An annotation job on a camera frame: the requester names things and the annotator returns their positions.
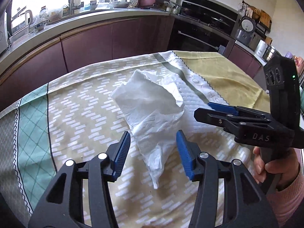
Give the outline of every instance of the soap bottle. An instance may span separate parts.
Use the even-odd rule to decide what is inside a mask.
[[[81,4],[81,0],[74,0],[74,6],[78,6]],[[80,9],[75,9],[74,13],[79,13]]]

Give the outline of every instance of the silver screw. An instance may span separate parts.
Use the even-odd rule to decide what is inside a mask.
[[[202,159],[206,159],[206,158],[208,158],[208,153],[206,153],[206,152],[201,152],[200,154],[199,154],[199,156],[200,156],[200,158],[202,158]]]
[[[239,159],[233,160],[233,164],[234,164],[234,165],[240,166],[241,163],[242,163],[242,162],[241,162]]]
[[[66,166],[72,166],[74,164],[74,161],[73,160],[68,160],[67,162],[65,162],[65,165]]]
[[[107,154],[106,153],[100,153],[99,155],[98,155],[98,158],[99,159],[106,159],[107,158]]]

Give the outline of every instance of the hand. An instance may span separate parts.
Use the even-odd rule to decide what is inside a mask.
[[[266,172],[277,174],[282,173],[281,179],[276,188],[283,190],[287,188],[297,178],[299,174],[299,162],[295,150],[290,148],[290,153],[286,158],[273,160],[267,164],[264,163],[260,156],[260,148],[253,149],[254,158],[254,179],[259,182],[264,182]]]

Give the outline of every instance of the patterned tablecloth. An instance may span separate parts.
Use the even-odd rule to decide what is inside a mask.
[[[109,94],[136,70],[179,75],[185,112],[208,101],[269,112],[269,97],[242,70],[218,53],[164,52],[95,63],[36,89],[0,113],[0,191],[27,226],[36,204],[68,159],[92,159],[130,131]],[[217,159],[241,159],[252,170],[250,150],[220,128],[189,129],[189,141]],[[185,176],[176,149],[169,156],[160,187],[152,179],[131,135],[121,177],[109,183],[119,227],[188,227],[198,183]],[[216,224],[221,222],[223,183]],[[90,224],[87,182],[84,218]]]

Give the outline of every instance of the cutting board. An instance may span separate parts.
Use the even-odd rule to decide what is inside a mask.
[[[262,22],[266,27],[271,27],[271,17],[265,11],[261,10],[260,22]]]

